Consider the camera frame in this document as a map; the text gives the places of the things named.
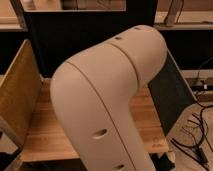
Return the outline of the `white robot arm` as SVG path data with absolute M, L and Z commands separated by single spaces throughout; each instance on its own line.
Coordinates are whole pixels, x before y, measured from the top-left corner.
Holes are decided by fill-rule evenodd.
M 163 68 L 156 29 L 134 26 L 65 60 L 50 94 L 56 117 L 88 171 L 155 171 L 130 101 Z

